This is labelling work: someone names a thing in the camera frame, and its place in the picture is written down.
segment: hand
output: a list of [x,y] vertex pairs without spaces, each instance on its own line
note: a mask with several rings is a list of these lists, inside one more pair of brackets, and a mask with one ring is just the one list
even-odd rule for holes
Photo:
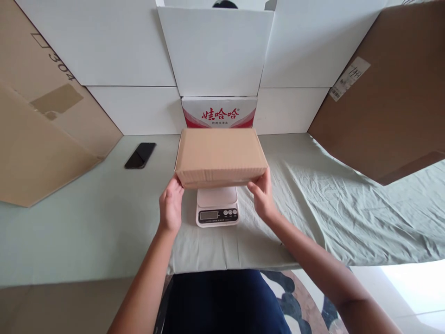
[[278,213],[272,197],[272,181],[269,167],[257,182],[247,184],[254,195],[255,210],[264,222],[268,223]]
[[170,180],[159,197],[159,211],[161,219],[159,222],[158,231],[174,232],[178,233],[181,227],[181,204],[182,195],[184,194],[184,188],[181,185],[178,177],[175,175]]

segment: tape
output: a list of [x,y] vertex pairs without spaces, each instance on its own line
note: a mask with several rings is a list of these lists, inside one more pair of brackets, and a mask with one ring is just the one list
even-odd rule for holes
[[32,101],[31,104],[52,121],[58,114],[63,114],[82,99],[83,96],[67,83]]

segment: person's left hand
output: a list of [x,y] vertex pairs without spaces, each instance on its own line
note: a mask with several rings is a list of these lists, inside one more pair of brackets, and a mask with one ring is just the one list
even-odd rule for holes
[[178,233],[182,222],[181,204],[183,194],[184,188],[175,175],[168,183],[161,197],[159,197],[161,219],[158,230]]

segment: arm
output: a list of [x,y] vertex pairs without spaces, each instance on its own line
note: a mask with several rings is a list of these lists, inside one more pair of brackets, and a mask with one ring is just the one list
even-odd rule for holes
[[248,188],[258,215],[332,301],[349,333],[401,333],[351,271],[278,212],[269,169],[256,184],[249,182]]
[[152,333],[173,242],[181,226],[184,188],[176,177],[159,198],[160,223],[108,334]]

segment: white kitchen scale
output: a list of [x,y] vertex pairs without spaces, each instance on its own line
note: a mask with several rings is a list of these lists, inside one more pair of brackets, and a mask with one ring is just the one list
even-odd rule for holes
[[236,187],[198,189],[196,224],[199,227],[236,225],[240,220]]

